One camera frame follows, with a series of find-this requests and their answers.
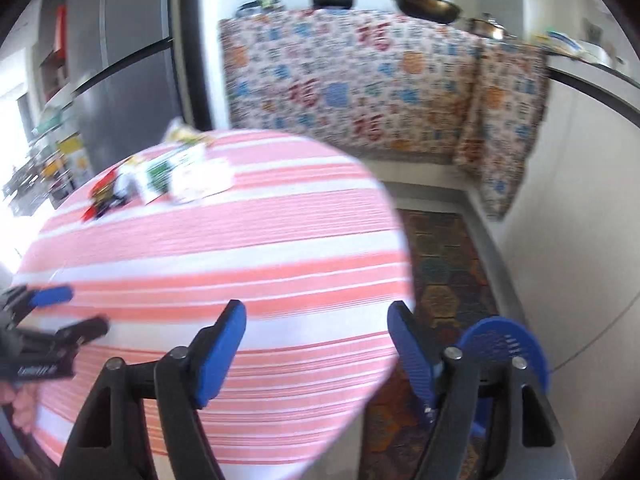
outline hand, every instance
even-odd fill
[[[14,406],[14,426],[31,433],[36,421],[38,384],[27,383],[16,391],[10,384],[0,383],[0,405],[9,403]]]

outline refrigerator door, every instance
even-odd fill
[[[106,80],[119,159],[158,144],[169,121],[180,116],[171,50],[127,66]]]
[[[107,80],[96,83],[74,100],[82,143],[96,173],[121,159],[114,118],[107,96]]]
[[[105,0],[107,64],[169,37],[168,0]]]
[[[96,172],[162,140],[181,115],[171,50],[165,49],[119,70],[82,92],[79,129]]]
[[[66,0],[66,63],[74,88],[106,68],[100,22],[100,0]]]

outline red chinese character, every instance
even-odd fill
[[[389,25],[390,23],[379,23],[376,26],[376,31],[373,36],[373,46],[380,52],[384,52],[391,46],[391,41],[386,37],[385,30]]]
[[[307,108],[318,102],[316,83],[318,79],[309,79],[302,84],[295,83],[289,87],[289,100]]]
[[[380,119],[382,119],[382,115],[374,115],[371,118],[370,128],[369,128],[369,140],[378,140],[382,137],[382,130],[380,129]]]
[[[298,102],[298,93],[300,92],[300,85],[295,83],[289,87],[289,100],[293,102]]]
[[[356,32],[359,34],[358,36],[358,41],[360,43],[364,43],[364,44],[369,44],[370,43],[370,29],[369,29],[369,25],[365,25],[364,27],[360,27],[356,30]]]
[[[316,83],[318,79],[310,79],[306,81],[302,86],[302,104],[307,108],[315,105],[318,102],[318,93],[316,92]]]
[[[362,137],[367,130],[367,118],[360,117],[353,121],[353,132],[356,137]]]

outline round table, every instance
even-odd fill
[[[355,158],[306,137],[211,135],[207,155],[234,168],[230,190],[182,205],[133,200],[82,222],[91,181],[24,255],[15,283],[75,290],[69,304],[34,315],[41,328],[111,320],[78,354],[73,380],[42,386],[34,436],[55,462],[109,357],[156,360],[213,324],[230,299],[247,307],[246,333],[222,391],[200,412],[227,479],[299,476],[394,365],[386,310],[413,298],[406,239],[383,186]],[[158,412],[145,402],[158,474],[171,478]]]

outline blue gripper pad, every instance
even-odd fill
[[[50,286],[41,288],[32,297],[29,304],[34,307],[49,306],[71,301],[74,296],[69,285]]]
[[[231,300],[214,326],[198,332],[189,346],[189,377],[196,407],[201,410],[220,392],[246,328],[246,307]]]
[[[402,366],[407,375],[409,375],[409,383],[414,394],[422,399],[425,404],[433,406],[436,401],[434,369],[420,350],[420,345],[402,318],[401,309],[406,309],[406,312],[409,312],[402,301],[395,301],[389,306],[389,310],[386,313],[386,325],[400,355]]]

